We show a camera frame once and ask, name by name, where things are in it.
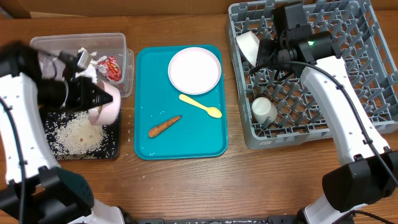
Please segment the white tissue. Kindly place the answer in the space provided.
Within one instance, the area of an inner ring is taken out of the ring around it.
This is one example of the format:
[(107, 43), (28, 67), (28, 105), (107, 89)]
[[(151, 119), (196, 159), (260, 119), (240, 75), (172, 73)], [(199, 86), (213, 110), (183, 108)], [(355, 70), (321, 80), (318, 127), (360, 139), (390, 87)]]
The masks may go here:
[[(82, 47), (81, 49), (78, 50), (78, 53), (88, 53), (88, 51)], [(76, 72), (75, 77), (76, 78), (80, 77), (80, 76), (90, 77), (91, 81), (94, 84), (97, 84), (97, 74), (96, 74), (96, 68), (95, 68), (95, 65), (97, 64), (97, 62), (92, 59), (92, 57), (97, 55), (97, 52), (89, 53), (89, 55), (91, 56), (91, 60), (90, 60), (90, 64), (88, 65), (88, 68), (82, 72)]]

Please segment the small pink bowl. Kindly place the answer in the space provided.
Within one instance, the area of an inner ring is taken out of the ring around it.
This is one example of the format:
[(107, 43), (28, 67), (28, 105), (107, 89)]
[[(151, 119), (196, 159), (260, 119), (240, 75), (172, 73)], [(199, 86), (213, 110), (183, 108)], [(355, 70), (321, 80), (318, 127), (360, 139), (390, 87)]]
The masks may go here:
[(116, 87), (102, 80), (99, 80), (97, 85), (106, 93), (109, 93), (113, 97), (113, 100), (110, 103), (89, 109), (89, 122), (93, 126), (113, 124), (116, 121), (121, 108), (120, 92)]

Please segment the white plastic cup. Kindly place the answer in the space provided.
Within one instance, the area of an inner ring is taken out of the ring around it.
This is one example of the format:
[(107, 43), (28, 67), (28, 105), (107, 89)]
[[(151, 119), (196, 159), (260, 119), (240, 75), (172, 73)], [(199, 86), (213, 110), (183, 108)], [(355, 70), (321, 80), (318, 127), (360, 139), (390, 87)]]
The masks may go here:
[(274, 121), (277, 117), (276, 106), (265, 97), (256, 98), (252, 103), (252, 112), (258, 123), (263, 123), (267, 118)]

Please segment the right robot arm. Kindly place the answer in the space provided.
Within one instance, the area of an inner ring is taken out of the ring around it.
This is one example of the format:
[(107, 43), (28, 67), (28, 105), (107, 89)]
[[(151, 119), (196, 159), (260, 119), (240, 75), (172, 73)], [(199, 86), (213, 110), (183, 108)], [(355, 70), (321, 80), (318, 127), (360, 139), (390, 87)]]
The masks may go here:
[(261, 40), (251, 72), (262, 68), (300, 79), (320, 108), (338, 151), (341, 166), (323, 176), (323, 195), (298, 212), (298, 222), (346, 222), (361, 207), (397, 189), (397, 152), (370, 122), (329, 32)]

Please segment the white rice bowl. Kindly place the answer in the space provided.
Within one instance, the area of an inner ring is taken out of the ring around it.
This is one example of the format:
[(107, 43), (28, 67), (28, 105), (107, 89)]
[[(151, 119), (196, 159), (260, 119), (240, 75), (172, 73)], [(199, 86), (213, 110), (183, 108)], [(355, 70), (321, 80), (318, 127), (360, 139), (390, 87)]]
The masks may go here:
[(257, 36), (253, 32), (247, 31), (237, 36), (236, 42), (245, 59), (252, 66), (256, 66), (259, 50), (259, 39)]

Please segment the red snack wrapper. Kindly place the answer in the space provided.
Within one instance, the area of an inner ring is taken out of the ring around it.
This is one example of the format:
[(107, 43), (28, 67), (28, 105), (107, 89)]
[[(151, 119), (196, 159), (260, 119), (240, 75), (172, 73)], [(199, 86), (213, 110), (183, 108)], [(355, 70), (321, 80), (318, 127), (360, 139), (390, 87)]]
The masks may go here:
[(97, 61), (96, 68), (110, 81), (118, 82), (122, 78), (122, 71), (113, 56), (101, 57)]

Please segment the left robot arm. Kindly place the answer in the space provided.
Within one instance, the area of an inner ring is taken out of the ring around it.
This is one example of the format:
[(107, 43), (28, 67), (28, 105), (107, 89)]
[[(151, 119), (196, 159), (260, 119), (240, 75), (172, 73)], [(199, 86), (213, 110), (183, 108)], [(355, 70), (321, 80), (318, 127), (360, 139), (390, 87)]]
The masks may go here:
[(43, 121), (52, 111), (87, 111), (92, 125), (115, 122), (119, 90), (84, 77), (91, 54), (60, 52), (63, 78), (44, 78), (39, 57), (52, 53), (22, 42), (1, 47), (1, 139), (7, 187), (1, 210), (19, 223), (133, 223), (120, 207), (95, 199), (87, 181), (61, 168), (53, 156)]

